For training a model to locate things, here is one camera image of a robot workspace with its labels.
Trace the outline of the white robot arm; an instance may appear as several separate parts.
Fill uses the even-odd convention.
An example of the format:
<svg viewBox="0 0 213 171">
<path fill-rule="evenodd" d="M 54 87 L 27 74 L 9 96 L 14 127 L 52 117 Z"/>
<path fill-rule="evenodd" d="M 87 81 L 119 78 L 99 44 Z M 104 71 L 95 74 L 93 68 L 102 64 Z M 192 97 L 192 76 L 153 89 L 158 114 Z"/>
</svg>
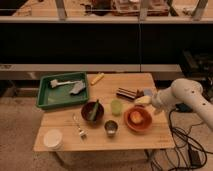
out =
<svg viewBox="0 0 213 171">
<path fill-rule="evenodd" d="M 152 105 L 157 110 L 178 103 L 190 107 L 204 123 L 213 131 L 213 104 L 202 95 L 202 85 L 194 80 L 179 78 L 163 90 L 157 91 L 152 96 L 143 96 L 134 100 L 135 105 Z"/>
</svg>

